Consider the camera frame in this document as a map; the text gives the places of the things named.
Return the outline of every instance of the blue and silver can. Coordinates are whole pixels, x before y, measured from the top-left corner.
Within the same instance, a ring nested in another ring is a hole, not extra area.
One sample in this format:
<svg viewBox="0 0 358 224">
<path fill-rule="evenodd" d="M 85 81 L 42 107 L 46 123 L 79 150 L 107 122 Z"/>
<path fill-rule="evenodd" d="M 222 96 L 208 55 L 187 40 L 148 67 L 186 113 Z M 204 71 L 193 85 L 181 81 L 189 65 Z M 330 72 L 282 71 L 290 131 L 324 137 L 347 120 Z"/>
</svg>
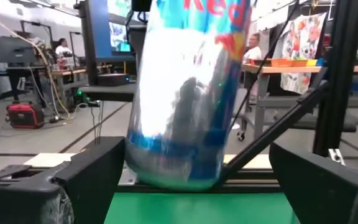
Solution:
<svg viewBox="0 0 358 224">
<path fill-rule="evenodd" d="M 127 164 L 161 187 L 218 179 L 252 0 L 153 0 L 127 134 Z"/>
</svg>

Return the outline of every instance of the tv screen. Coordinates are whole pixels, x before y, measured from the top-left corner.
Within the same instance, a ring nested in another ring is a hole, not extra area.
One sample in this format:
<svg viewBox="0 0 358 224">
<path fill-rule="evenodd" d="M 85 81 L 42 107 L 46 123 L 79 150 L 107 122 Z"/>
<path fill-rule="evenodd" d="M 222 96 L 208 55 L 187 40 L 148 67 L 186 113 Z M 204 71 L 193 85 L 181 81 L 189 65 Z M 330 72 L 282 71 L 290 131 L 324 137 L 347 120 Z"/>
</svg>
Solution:
<svg viewBox="0 0 358 224">
<path fill-rule="evenodd" d="M 131 46 L 127 42 L 127 32 L 124 25 L 110 22 L 110 43 L 114 52 L 130 52 Z"/>
</svg>

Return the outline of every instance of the orange tray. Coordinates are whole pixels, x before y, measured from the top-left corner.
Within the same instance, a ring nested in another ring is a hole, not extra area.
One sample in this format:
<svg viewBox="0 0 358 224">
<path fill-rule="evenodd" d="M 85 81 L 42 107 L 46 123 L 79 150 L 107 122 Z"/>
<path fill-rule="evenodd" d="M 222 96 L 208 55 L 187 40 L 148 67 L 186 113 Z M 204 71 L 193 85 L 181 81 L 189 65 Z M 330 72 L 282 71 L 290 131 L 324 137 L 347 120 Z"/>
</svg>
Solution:
<svg viewBox="0 0 358 224">
<path fill-rule="evenodd" d="M 273 59 L 272 67 L 291 67 L 293 61 L 287 59 Z"/>
<path fill-rule="evenodd" d="M 307 60 L 294 60 L 292 61 L 292 67 L 306 67 L 308 65 Z"/>
</svg>

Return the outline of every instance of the woman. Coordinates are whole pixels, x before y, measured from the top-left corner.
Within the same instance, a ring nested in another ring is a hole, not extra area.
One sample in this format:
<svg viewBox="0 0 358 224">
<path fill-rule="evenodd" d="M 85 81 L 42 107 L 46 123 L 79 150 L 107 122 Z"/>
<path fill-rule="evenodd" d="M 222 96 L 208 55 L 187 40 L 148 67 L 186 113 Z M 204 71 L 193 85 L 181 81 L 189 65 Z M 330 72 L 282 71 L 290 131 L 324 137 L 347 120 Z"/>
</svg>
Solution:
<svg viewBox="0 0 358 224">
<path fill-rule="evenodd" d="M 67 47 L 67 40 L 65 38 L 60 38 L 58 41 L 59 46 L 56 48 L 55 53 L 61 57 L 71 57 L 71 56 L 65 56 L 65 55 L 73 55 L 73 52 Z"/>
<path fill-rule="evenodd" d="M 248 40 L 248 51 L 244 55 L 243 61 L 247 63 L 248 59 L 262 59 L 262 51 L 259 47 L 260 34 L 252 34 Z"/>
<path fill-rule="evenodd" d="M 262 51 L 259 48 L 260 34 L 252 34 L 248 40 L 247 52 L 242 58 L 242 63 L 249 63 L 250 59 L 260 60 L 262 59 Z M 250 89 L 256 77 L 255 74 L 247 72 L 245 74 L 245 84 L 246 89 Z M 244 82 L 244 73 L 241 73 L 240 83 Z M 251 95 L 256 95 L 257 92 L 257 83 L 254 84 L 254 87 L 251 89 Z"/>
</svg>

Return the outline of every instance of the caster wheel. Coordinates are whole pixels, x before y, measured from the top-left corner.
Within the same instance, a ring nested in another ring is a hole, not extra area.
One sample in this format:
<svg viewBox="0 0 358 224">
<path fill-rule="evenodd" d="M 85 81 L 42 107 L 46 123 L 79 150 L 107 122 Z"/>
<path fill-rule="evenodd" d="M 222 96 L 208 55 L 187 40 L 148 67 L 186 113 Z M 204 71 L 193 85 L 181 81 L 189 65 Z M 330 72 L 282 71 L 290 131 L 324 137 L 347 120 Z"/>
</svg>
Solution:
<svg viewBox="0 0 358 224">
<path fill-rule="evenodd" d="M 239 131 L 239 132 L 237 133 L 237 139 L 238 139 L 239 141 L 242 142 L 245 138 L 246 138 L 246 133 L 245 133 L 245 131 Z"/>
</svg>

